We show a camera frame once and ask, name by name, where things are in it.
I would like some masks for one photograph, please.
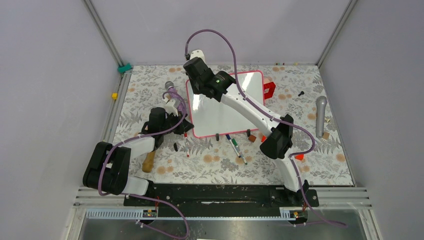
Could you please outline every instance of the black mounting plate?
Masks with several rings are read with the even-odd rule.
[[[303,206],[297,193],[283,185],[215,185],[215,184],[161,184],[149,185],[146,197],[172,203],[185,217],[280,217],[280,207]],[[308,189],[306,198],[312,207],[318,207],[317,191]],[[155,203],[136,197],[126,198],[124,206],[151,207]],[[158,217],[179,217],[178,213],[160,203]]]

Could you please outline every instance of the microphone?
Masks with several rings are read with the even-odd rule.
[[[168,91],[168,92],[171,92],[171,93],[169,93],[169,95],[171,96],[171,99],[174,99],[175,100],[175,105],[178,105],[178,107],[176,107],[176,109],[179,111],[179,112],[183,112],[183,103],[181,102],[181,100],[178,98],[178,97],[176,97],[176,95],[174,94],[174,93],[177,93],[177,90],[175,89],[175,87],[174,87],[174,83],[172,82],[172,81],[167,81],[167,82],[165,82],[165,89]]]
[[[326,116],[327,98],[319,96],[316,99],[316,137],[322,138],[324,135],[324,118]]]

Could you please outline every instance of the glass panel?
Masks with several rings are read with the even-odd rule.
[[[309,212],[308,222],[318,218]],[[328,224],[307,227],[287,227],[286,221],[271,220],[189,220],[190,235],[187,239],[213,240],[362,240],[367,239],[361,219],[355,210],[324,210],[327,219],[349,225],[342,229]],[[185,226],[182,220],[156,220],[150,224],[169,234],[183,236]],[[134,220],[86,219],[81,229],[80,240],[169,240],[170,238],[146,227],[140,228]]]

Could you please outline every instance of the gray wall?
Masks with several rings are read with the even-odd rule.
[[[384,239],[422,239],[424,1],[359,1],[322,69]]]
[[[2,0],[0,36],[0,239],[57,240],[117,66],[80,0]]]
[[[125,61],[184,64],[187,38],[224,34],[238,63],[315,63],[349,0],[93,0]],[[232,63],[213,33],[190,42],[210,64]]]

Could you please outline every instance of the black object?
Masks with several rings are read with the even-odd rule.
[[[144,123],[141,130],[142,134],[152,134],[165,131],[175,126],[181,118],[185,116],[174,115],[173,113],[167,114],[162,107],[154,107],[150,110],[148,121]],[[154,149],[158,149],[164,142],[164,136],[170,133],[184,134],[188,130],[194,128],[194,125],[183,120],[182,123],[174,128],[172,131],[163,134],[152,136],[154,138]],[[113,145],[107,142],[99,142],[94,148],[90,162],[85,170],[82,184],[88,188],[98,189],[100,172],[106,156],[112,149]],[[106,168],[101,182],[101,190],[106,193],[119,195],[127,185],[128,171],[130,168],[131,148],[117,147],[109,158],[107,163],[112,163],[111,168]]]
[[[293,123],[293,117],[286,114],[281,120]],[[287,150],[292,147],[293,127],[279,123],[276,128],[271,129],[272,133],[259,146],[263,154],[271,159],[284,159]]]
[[[143,128],[141,129],[141,134],[153,134],[165,131],[175,126],[181,118],[182,116],[180,115],[176,116],[173,113],[167,114],[165,109],[162,107],[154,107],[150,110],[148,121],[144,123]],[[195,126],[193,124],[184,119],[182,123],[176,128],[174,128],[172,131],[152,136],[152,138],[154,138],[153,151],[155,151],[161,146],[161,144],[164,142],[165,135],[170,133],[182,135],[194,127]]]
[[[307,181],[303,188],[311,206],[318,207],[317,191],[309,189]],[[185,217],[280,217],[280,207],[301,209],[304,204],[302,198],[298,199],[297,192],[287,190],[282,185],[151,183],[145,196],[158,197],[178,206]],[[123,205],[151,207],[154,203],[130,196],[124,200]],[[168,205],[159,203],[158,207],[158,217],[179,217]]]
[[[97,143],[91,155],[90,162],[85,170],[82,184],[87,188],[98,189],[100,171],[106,156],[112,149],[112,144],[101,141]],[[113,163],[111,168],[104,170],[101,190],[113,195],[119,195],[127,185],[128,171],[130,168],[131,148],[118,147],[113,151],[108,163]]]
[[[218,102],[221,102],[222,95],[227,93],[227,88],[236,83],[236,80],[225,71],[214,74],[199,57],[190,59],[182,67],[188,75],[194,94],[203,94]]]

